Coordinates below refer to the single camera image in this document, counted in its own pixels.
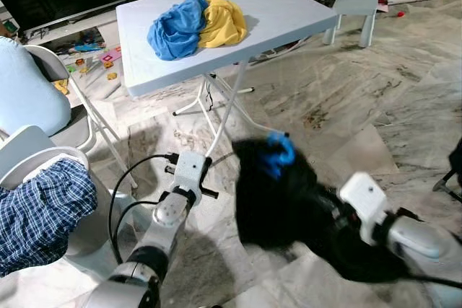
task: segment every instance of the yellow cloth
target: yellow cloth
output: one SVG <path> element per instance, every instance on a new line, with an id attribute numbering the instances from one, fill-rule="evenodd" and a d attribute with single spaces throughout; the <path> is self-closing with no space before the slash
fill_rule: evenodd
<path id="1" fill-rule="evenodd" d="M 204 11 L 207 21 L 201 31 L 199 47 L 214 48 L 240 43 L 247 35 L 247 26 L 240 7 L 228 0 L 207 0 Z"/>

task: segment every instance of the white table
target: white table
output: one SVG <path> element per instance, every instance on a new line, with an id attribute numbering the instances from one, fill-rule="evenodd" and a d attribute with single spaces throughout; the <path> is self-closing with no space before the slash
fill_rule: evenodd
<path id="1" fill-rule="evenodd" d="M 223 132 L 232 106 L 235 106 L 257 128 L 272 130 L 254 123 L 235 101 L 248 59 L 265 50 L 306 38 L 335 26 L 336 13 L 313 0 L 231 0 L 242 9 L 248 26 L 249 33 L 241 43 L 198 49 L 192 56 L 174 61 L 160 60 L 147 42 L 147 33 L 156 18 L 173 4 L 183 1 L 138 0 L 117 7 L 124 84 L 130 95 L 139 96 L 202 74 L 204 80 L 196 100 L 176 111 L 174 115 L 199 103 L 215 135 L 214 143 L 206 154 L 208 156 Z M 207 74 L 238 61 L 239 74 L 233 88 L 222 79 L 211 78 Z M 211 82 L 229 100 L 218 130 L 214 129 L 200 100 L 206 81 Z"/>

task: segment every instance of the blue plaid shirt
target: blue plaid shirt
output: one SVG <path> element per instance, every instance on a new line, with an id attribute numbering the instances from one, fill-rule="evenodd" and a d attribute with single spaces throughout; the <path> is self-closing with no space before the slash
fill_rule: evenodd
<path id="1" fill-rule="evenodd" d="M 88 171 L 70 159 L 14 190 L 0 187 L 0 277 L 57 261 L 66 253 L 69 234 L 96 207 Z"/>

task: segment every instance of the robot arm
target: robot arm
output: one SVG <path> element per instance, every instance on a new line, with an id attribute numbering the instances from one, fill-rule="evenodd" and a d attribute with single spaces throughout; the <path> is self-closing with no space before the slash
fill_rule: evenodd
<path id="1" fill-rule="evenodd" d="M 201 186 L 211 161 L 190 151 L 183 152 L 175 168 L 173 183 L 152 212 L 152 223 L 127 261 L 88 297 L 86 308 L 160 307 L 159 291 L 175 257 L 178 237 L 190 210 L 202 193 L 217 194 Z"/>
<path id="2" fill-rule="evenodd" d="M 358 172 L 339 191 L 361 221 L 359 234 L 369 245 L 385 245 L 410 271 L 462 283 L 462 244 L 449 231 L 409 216 L 393 214 L 386 196 L 366 173 Z M 461 306 L 462 289 L 424 282 L 436 307 Z"/>
<path id="3" fill-rule="evenodd" d="M 210 163 L 193 152 L 179 156 L 173 183 L 153 210 L 147 232 L 128 260 L 90 294 L 83 307 L 160 307 L 160 287 L 190 210 L 203 193 L 217 197 L 201 186 Z M 444 229 L 391 213 L 385 194 L 368 174 L 353 175 L 338 198 L 360 220 L 359 234 L 365 243 L 385 245 L 416 275 L 462 281 L 460 242 Z M 436 283 L 428 283 L 427 288 L 439 307 L 456 308 L 462 302 L 460 289 Z"/>

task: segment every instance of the black cable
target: black cable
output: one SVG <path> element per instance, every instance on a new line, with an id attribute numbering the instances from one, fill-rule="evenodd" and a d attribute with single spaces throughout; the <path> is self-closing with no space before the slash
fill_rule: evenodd
<path id="1" fill-rule="evenodd" d="M 118 180 L 117 184 L 115 185 L 115 188 L 114 188 L 114 191 L 113 191 L 113 195 L 111 196 L 110 198 L 110 205 L 109 205 L 109 214 L 108 214 L 108 235 L 109 235 L 109 243 L 110 243 L 110 247 L 114 253 L 114 256 L 117 260 L 117 263 L 120 265 L 122 263 L 122 258 L 120 256 L 120 254 L 117 253 L 117 249 L 114 245 L 114 239 L 113 239 L 113 226 L 112 226 L 112 217 L 113 217 L 113 208 L 114 208 L 114 201 L 116 200 L 116 194 L 117 194 L 117 190 L 118 190 L 118 187 L 121 185 L 123 179 L 135 168 L 137 167 L 138 165 L 140 165 L 141 163 L 147 161 L 147 160 L 150 160 L 150 159 L 153 159 L 153 158 L 167 158 L 169 159 L 169 156 L 167 154 L 154 154 L 154 155 L 151 155 L 149 157 L 146 157 L 142 160 L 140 160 L 139 162 L 137 162 L 135 165 L 133 165 L 132 167 L 130 167 L 128 170 L 126 170 L 124 172 L 124 174 L 122 175 L 122 177 Z"/>
<path id="2" fill-rule="evenodd" d="M 205 96 L 205 101 L 207 101 L 207 97 L 210 98 L 210 106 L 209 106 L 209 112 L 210 112 L 214 105 L 214 100 L 212 99 L 212 94 L 210 92 L 210 82 L 207 83 L 206 90 L 207 90 L 207 95 Z"/>
<path id="3" fill-rule="evenodd" d="M 133 203 L 130 203 L 127 207 L 125 207 L 125 209 L 122 211 L 121 213 L 121 216 L 118 217 L 118 222 L 117 222 L 117 226 L 114 230 L 114 235 L 113 235 L 113 241 L 114 241 L 114 250 L 115 250 L 115 258 L 120 258 L 122 260 L 122 257 L 121 257 L 121 252 L 120 250 L 118 249 L 118 240 L 117 240 L 117 236 L 118 236 L 118 230 L 120 229 L 121 227 L 121 224 L 122 224 L 122 219 L 124 218 L 124 216 L 134 207 L 134 206 L 138 206 L 138 205 L 141 205 L 141 204 L 145 204 L 145 205 L 157 205 L 158 202 L 153 202 L 153 201 L 135 201 Z"/>
<path id="4" fill-rule="evenodd" d="M 416 274 L 409 274 L 409 276 L 405 277 L 404 279 L 410 279 L 412 281 L 427 281 L 430 283 L 436 283 L 446 286 L 452 286 L 453 288 L 461 289 L 462 290 L 462 283 L 458 281 L 450 281 L 448 279 L 437 278 L 432 276 L 423 276 L 423 275 L 416 275 Z"/>

